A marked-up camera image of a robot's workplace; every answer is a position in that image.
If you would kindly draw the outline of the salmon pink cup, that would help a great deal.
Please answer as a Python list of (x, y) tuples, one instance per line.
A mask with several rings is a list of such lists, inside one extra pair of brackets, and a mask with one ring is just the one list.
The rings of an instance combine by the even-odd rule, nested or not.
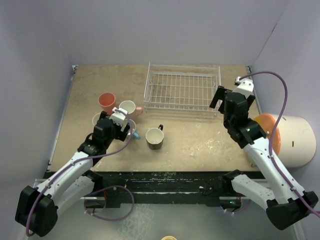
[(111, 115), (116, 105), (116, 97), (111, 92), (105, 92), (99, 96), (98, 103), (104, 112)]

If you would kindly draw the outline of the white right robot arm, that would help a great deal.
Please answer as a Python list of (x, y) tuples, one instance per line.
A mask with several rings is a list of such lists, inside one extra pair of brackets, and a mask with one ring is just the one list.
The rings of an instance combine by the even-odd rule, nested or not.
[(234, 170), (223, 176), (222, 190), (228, 196), (239, 193), (248, 197), (265, 210), (277, 229), (284, 230), (309, 214), (318, 217), (320, 213), (314, 207), (319, 199), (293, 178), (270, 148), (265, 131), (249, 118), (254, 99), (252, 94), (245, 96), (219, 86), (210, 108), (214, 109), (217, 102), (222, 101), (218, 110), (223, 114), (223, 125), (229, 136), (251, 157), (271, 188), (251, 180), (240, 170)]

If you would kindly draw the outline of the blue cup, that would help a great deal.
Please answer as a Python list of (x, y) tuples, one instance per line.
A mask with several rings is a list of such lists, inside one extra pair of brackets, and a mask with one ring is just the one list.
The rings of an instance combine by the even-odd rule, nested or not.
[(130, 119), (129, 122), (130, 122), (130, 124), (131, 124), (130, 126), (133, 127), (133, 129), (132, 129), (132, 137), (135, 138), (135, 139), (137, 139), (137, 140), (140, 140), (140, 139), (141, 139), (141, 136), (140, 136), (140, 135), (138, 134), (138, 132), (137, 132), (136, 123), (135, 123), (132, 119)]

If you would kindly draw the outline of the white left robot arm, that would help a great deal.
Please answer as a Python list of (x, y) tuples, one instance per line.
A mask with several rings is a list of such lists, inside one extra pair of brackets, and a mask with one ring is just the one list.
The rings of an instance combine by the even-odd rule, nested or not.
[(36, 187), (26, 186), (19, 195), (15, 221), (25, 227), (27, 237), (44, 237), (55, 226), (59, 214), (79, 198), (98, 196), (103, 191), (102, 178), (90, 169), (107, 152), (113, 140), (128, 144), (133, 132), (128, 112), (113, 108), (102, 111), (99, 120), (71, 159), (56, 173)]

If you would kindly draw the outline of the salmon pink mug with handle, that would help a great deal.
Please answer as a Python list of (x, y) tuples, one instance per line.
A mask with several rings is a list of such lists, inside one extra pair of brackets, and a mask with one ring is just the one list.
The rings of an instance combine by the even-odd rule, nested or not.
[(92, 121), (91, 121), (93, 126), (95, 126), (98, 123), (98, 121), (100, 120), (100, 116), (101, 116), (100, 112), (93, 116)]

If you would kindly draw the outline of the light pink mug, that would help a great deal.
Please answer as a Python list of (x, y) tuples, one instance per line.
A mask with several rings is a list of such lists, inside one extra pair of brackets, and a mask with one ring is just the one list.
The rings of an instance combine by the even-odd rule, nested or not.
[(131, 100), (124, 100), (119, 104), (119, 108), (126, 110), (127, 115), (131, 119), (136, 119), (138, 116), (140, 116), (143, 113), (143, 108), (136, 106), (136, 104)]

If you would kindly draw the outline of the black mug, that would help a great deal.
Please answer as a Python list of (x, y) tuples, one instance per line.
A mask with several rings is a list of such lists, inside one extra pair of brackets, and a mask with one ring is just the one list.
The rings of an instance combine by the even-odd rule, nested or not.
[(150, 128), (146, 132), (145, 139), (151, 150), (159, 150), (162, 147), (164, 142), (163, 128), (164, 126), (160, 124), (158, 128)]

